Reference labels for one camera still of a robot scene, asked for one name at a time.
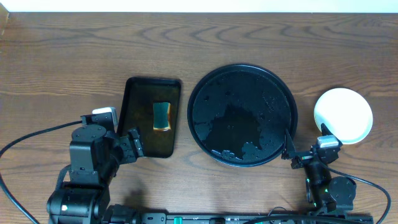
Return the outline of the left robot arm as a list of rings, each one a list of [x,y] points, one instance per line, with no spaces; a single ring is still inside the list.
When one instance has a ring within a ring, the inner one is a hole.
[[[139,130],[126,136],[98,124],[72,133],[70,165],[47,201],[49,223],[140,223],[141,216],[124,205],[110,205],[109,185],[123,164],[143,155]]]

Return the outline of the green yellow sponge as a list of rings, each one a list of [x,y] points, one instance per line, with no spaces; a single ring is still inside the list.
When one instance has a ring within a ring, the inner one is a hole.
[[[153,104],[154,122],[153,129],[155,131],[170,130],[170,103],[155,102]]]

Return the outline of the light blue plate top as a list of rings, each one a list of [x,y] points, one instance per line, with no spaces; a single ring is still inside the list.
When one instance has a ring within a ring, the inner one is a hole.
[[[362,141],[373,126],[373,112],[359,93],[349,88],[326,91],[315,103],[314,120],[318,128],[324,124],[343,144]]]

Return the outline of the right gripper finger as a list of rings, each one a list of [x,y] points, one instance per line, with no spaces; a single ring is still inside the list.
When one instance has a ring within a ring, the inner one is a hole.
[[[282,150],[281,159],[293,159],[296,156],[296,149],[289,131],[285,130],[284,148]]]
[[[333,136],[335,141],[338,143],[338,146],[342,146],[342,142],[328,129],[325,123],[321,124],[321,132],[322,136]]]

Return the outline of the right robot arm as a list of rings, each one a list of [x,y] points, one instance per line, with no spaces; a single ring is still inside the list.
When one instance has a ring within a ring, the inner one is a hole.
[[[350,177],[331,176],[329,164],[336,161],[342,142],[333,135],[325,124],[322,135],[308,151],[298,152],[292,137],[285,131],[281,158],[291,161],[291,168],[305,171],[307,200],[314,204],[313,214],[342,215],[354,208],[356,183]]]

